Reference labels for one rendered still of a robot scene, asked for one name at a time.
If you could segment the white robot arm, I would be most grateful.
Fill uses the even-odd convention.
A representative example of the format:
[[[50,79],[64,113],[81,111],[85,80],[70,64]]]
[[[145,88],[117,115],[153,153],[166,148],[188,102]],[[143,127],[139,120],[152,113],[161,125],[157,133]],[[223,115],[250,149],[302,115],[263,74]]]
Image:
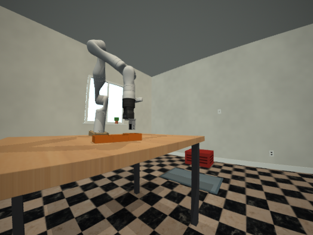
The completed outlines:
[[[106,52],[106,45],[101,40],[89,40],[87,49],[92,55],[97,57],[97,63],[93,70],[94,95],[95,103],[103,106],[100,109],[96,109],[93,132],[104,133],[109,98],[107,95],[100,95],[99,91],[106,82],[105,62],[123,75],[123,91],[132,90],[135,92],[134,80],[136,73],[133,67],[126,66],[117,56]]]

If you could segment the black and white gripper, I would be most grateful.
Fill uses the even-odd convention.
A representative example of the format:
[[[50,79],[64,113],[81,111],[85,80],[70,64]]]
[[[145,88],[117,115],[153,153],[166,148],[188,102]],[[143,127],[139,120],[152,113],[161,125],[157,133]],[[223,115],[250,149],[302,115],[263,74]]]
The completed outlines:
[[[143,101],[143,98],[135,98],[135,92],[132,90],[123,91],[122,95],[122,108],[123,119],[129,120],[129,129],[135,130],[136,119],[134,118],[135,103]]]

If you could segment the orange rack of three bins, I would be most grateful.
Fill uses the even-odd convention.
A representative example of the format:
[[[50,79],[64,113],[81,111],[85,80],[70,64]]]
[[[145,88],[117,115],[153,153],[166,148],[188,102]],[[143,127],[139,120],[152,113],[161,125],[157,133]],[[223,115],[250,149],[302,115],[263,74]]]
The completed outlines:
[[[140,141],[142,134],[140,133],[122,133],[121,135],[92,135],[92,142],[97,143],[115,143],[124,141]]]

